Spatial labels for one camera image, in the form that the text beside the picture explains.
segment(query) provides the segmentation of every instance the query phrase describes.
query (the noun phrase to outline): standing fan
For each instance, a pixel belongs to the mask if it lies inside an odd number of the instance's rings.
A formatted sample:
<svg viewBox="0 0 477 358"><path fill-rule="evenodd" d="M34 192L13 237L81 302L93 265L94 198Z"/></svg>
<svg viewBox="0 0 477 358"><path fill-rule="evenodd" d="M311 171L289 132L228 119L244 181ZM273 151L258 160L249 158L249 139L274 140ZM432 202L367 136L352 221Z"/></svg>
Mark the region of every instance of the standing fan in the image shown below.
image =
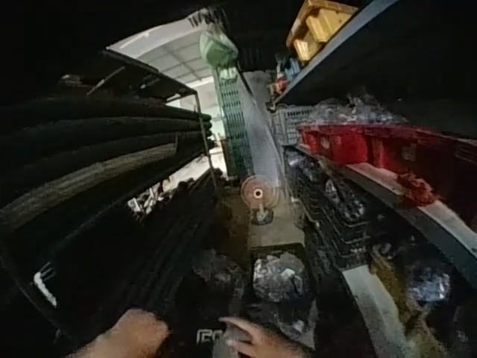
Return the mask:
<svg viewBox="0 0 477 358"><path fill-rule="evenodd" d="M241 197L251 209L251 222L255 225L270 224L274 220L272 210L279 200L278 189L261 175L252 175L241 185Z"/></svg>

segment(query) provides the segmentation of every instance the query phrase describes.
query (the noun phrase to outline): metal roof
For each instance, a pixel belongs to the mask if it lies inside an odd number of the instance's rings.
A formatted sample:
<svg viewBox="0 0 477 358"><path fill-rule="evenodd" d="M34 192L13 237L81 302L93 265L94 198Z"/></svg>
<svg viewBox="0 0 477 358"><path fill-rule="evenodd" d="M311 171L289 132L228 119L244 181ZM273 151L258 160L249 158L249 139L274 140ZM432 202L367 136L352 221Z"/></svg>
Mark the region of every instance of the metal roof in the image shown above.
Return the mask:
<svg viewBox="0 0 477 358"><path fill-rule="evenodd" d="M203 29L203 26L193 27L184 19L143 31L110 48L187 84L212 76L211 67L200 55L199 40Z"/></svg>

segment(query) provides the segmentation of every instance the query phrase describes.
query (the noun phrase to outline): hand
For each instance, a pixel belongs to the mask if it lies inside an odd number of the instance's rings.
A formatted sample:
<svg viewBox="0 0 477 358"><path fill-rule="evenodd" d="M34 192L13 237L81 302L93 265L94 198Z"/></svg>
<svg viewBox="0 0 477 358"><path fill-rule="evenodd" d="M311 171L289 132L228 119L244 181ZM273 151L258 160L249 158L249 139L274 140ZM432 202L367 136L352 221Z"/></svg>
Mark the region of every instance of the hand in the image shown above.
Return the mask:
<svg viewBox="0 0 477 358"><path fill-rule="evenodd" d="M72 357L154 358L168 335L167 324L153 313L128 310L110 330Z"/></svg>
<svg viewBox="0 0 477 358"><path fill-rule="evenodd" d="M250 343L234 340L227 345L251 358L301 358L304 352L292 342L267 331L265 328L241 318L221 318L220 321L244 330L251 337Z"/></svg>

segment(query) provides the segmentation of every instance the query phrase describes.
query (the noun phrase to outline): red crate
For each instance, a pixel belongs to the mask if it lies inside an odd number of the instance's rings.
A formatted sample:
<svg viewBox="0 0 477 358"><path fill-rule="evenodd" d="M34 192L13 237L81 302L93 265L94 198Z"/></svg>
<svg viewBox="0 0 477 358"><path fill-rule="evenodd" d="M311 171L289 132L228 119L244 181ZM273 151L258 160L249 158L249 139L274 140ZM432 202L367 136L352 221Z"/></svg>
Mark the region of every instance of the red crate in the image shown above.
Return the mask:
<svg viewBox="0 0 477 358"><path fill-rule="evenodd" d="M300 128L303 143L342 165L368 161L368 143L361 125L313 125Z"/></svg>

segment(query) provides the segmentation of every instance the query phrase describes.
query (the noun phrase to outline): green stacked crates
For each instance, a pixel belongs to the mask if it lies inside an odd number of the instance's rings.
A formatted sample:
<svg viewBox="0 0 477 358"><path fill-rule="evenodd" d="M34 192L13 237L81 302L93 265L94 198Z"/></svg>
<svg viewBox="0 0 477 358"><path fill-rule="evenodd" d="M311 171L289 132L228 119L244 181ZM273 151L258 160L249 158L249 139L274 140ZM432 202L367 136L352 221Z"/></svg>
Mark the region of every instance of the green stacked crates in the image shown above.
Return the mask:
<svg viewBox="0 0 477 358"><path fill-rule="evenodd" d="M224 112L224 130L229 154L227 172L229 176L243 179L253 174L253 162L239 98L237 78L220 78L218 72L214 71L214 82L218 102Z"/></svg>

